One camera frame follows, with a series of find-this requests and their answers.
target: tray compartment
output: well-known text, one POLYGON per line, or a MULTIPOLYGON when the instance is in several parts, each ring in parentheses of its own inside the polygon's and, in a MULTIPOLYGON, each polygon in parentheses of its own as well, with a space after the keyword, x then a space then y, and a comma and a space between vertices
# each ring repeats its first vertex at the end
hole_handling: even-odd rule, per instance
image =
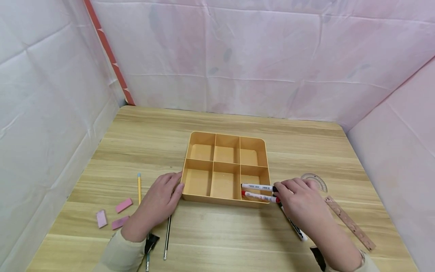
POLYGON ((259 138, 240 137, 240 163, 243 165, 268 166, 266 144, 259 138))
MULTIPOLYGON (((261 184, 261 185, 271 185, 271 181, 269 177, 269 169, 267 167, 241 165, 240 182, 261 184)), ((260 190, 247 189, 247 188, 243 188, 243 190, 255 194, 272 195, 272 192, 268 192, 268 191, 260 191, 260 190)), ((241 197, 241 199, 247 201, 267 202, 256 198, 250 198, 250 197, 241 197)))
POLYGON ((240 165, 214 162, 210 196, 241 199, 240 165))
POLYGON ((186 157, 196 160, 212 161, 215 141, 216 134, 214 133, 192 132, 186 157))
POLYGON ((181 182, 183 194, 210 196, 213 162, 186 159, 181 182))
POLYGON ((214 161, 240 163, 240 137, 232 135, 216 135, 214 161))

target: ruler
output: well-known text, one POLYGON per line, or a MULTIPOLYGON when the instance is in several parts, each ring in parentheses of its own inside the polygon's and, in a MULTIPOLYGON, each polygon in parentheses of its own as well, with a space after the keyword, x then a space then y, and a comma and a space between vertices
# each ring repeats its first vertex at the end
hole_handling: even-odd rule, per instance
POLYGON ((331 196, 325 198, 325 202, 369 251, 372 251, 376 248, 375 243, 370 240, 370 238, 364 233, 364 231, 362 231, 362 229, 358 227, 358 225, 349 217, 349 215, 345 211, 343 211, 340 205, 338 205, 331 196))
POLYGON ((316 174, 306 173, 301 176, 301 179, 312 179, 317 182, 319 185, 319 189, 324 191, 325 193, 328 192, 328 188, 326 187, 326 183, 316 174))

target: wrinkled fabric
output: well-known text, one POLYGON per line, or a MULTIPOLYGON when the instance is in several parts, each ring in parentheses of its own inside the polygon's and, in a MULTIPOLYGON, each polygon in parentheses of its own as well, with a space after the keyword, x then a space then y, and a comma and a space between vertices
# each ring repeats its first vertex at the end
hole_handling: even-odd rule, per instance
POLYGON ((82 1, 0 0, 0 37, 0 271, 25 271, 123 98, 82 1))
POLYGON ((418 269, 435 260, 435 60, 348 134, 418 269))
POLYGON ((435 55, 431 0, 92 0, 134 102, 355 126, 435 55))

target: eraser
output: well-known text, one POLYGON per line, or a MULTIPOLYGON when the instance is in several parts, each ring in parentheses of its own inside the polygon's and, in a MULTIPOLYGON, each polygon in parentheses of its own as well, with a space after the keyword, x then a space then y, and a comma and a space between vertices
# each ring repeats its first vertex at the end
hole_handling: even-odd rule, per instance
POLYGON ((97 212, 97 223, 98 223, 98 228, 102 228, 105 225, 107 225, 107 218, 106 218, 106 211, 105 210, 101 210, 101 211, 97 212))
POLYGON ((115 230, 117 228, 122 227, 124 225, 124 223, 128 220, 129 217, 130 216, 127 215, 127 216, 124 216, 123 218, 120 218, 118 220, 113 221, 112 222, 112 230, 115 230))
POLYGON ((131 198, 127 198, 126 200, 122 201, 121 203, 118 204, 118 206, 116 206, 116 212, 120 213, 123 210, 127 209, 128 207, 130 207, 131 205, 133 205, 133 201, 131 200, 131 198))

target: wooden ruler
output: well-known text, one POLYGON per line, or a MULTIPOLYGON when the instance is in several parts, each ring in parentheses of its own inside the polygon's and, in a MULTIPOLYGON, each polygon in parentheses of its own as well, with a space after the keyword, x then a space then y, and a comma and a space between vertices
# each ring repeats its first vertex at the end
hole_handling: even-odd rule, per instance
POLYGON ((343 211, 340 205, 338 205, 331 196, 325 198, 325 202, 369 251, 372 251, 376 248, 375 243, 370 240, 370 238, 364 233, 364 231, 362 231, 362 229, 358 227, 358 225, 349 217, 349 215, 345 211, 343 211))

